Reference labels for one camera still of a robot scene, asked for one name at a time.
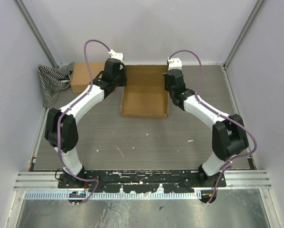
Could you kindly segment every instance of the brown box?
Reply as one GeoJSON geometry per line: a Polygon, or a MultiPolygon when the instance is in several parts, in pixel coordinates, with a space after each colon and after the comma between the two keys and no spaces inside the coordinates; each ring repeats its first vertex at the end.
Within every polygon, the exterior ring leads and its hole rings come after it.
{"type": "Polygon", "coordinates": [[[164,90],[167,66],[126,66],[121,116],[165,119],[168,115],[168,92],[164,90]]]}
{"type": "MultiPolygon", "coordinates": [[[[95,78],[101,70],[104,70],[105,63],[89,63],[93,78],[95,78]]],[[[71,88],[74,93],[83,92],[90,83],[90,76],[86,63],[76,63],[71,79],[71,88]]]]}

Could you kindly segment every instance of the floor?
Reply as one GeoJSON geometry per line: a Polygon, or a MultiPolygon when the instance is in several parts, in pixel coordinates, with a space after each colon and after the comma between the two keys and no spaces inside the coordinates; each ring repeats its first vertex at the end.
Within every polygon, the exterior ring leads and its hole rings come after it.
{"type": "MultiPolygon", "coordinates": [[[[198,66],[182,69],[188,88],[194,90],[198,66]]],[[[212,153],[211,129],[170,100],[167,119],[134,119],[120,116],[122,88],[91,109],[79,122],[78,156],[85,169],[197,169],[212,153]]],[[[233,114],[220,66],[204,66],[200,96],[217,109],[233,114]]],[[[78,94],[63,91],[55,104],[60,108],[78,94]]],[[[246,158],[232,164],[248,169],[246,158]]],[[[42,137],[35,170],[61,168],[55,150],[42,137]]]]}
{"type": "Polygon", "coordinates": [[[259,190],[219,190],[198,199],[24,200],[17,228],[269,228],[259,190]]]}

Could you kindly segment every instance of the gray wooden table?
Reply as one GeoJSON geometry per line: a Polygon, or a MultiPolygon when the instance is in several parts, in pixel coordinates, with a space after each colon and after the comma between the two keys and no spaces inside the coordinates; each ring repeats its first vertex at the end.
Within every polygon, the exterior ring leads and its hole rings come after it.
{"type": "MultiPolygon", "coordinates": [[[[188,88],[195,89],[198,66],[183,67],[188,88]]],[[[211,130],[198,118],[174,106],[164,120],[123,118],[120,115],[123,88],[117,88],[92,108],[79,122],[77,151],[86,169],[197,169],[212,153],[211,130]]],[[[233,114],[220,66],[205,66],[200,96],[217,109],[233,114]]],[[[60,108],[78,94],[63,91],[55,104],[60,108]]],[[[248,169],[246,158],[234,168],[248,169]]],[[[57,153],[42,138],[35,170],[61,168],[57,153]]]]}

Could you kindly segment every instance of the robotic arm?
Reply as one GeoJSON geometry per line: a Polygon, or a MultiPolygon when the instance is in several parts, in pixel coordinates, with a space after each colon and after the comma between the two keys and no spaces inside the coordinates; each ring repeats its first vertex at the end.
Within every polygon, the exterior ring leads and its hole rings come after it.
{"type": "MultiPolygon", "coordinates": [[[[70,108],[61,122],[63,124],[61,125],[62,159],[68,169],[80,178],[85,178],[85,170],[76,151],[76,144],[79,138],[77,124],[93,106],[103,101],[117,86],[125,86],[127,84],[123,54],[115,53],[113,50],[110,50],[109,54],[110,58],[106,60],[104,70],[93,80],[93,85],[89,85],[82,94],[69,104],[61,107],[59,110],[51,108],[47,114],[45,139],[57,151],[57,121],[60,115],[70,108]]],[[[80,180],[71,176],[66,168],[64,168],[64,174],[67,179],[78,184],[81,183],[80,180]]]]}
{"type": "Polygon", "coordinates": [[[248,147],[246,132],[240,127],[225,120],[220,115],[228,116],[243,125],[242,118],[237,115],[223,113],[201,99],[195,92],[187,89],[183,80],[182,63],[179,58],[168,59],[168,72],[165,77],[165,90],[169,92],[173,103],[183,111],[193,114],[212,130],[213,153],[198,169],[201,183],[216,177],[222,165],[232,156],[240,154],[248,147]]]}

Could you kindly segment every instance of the black and white striped towel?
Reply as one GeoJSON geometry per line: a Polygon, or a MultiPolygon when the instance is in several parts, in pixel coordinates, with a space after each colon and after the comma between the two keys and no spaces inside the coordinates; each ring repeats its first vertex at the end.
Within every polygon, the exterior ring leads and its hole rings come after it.
{"type": "Polygon", "coordinates": [[[38,75],[43,93],[43,106],[52,107],[57,102],[58,93],[70,87],[72,72],[75,63],[60,68],[38,66],[38,75]]]}

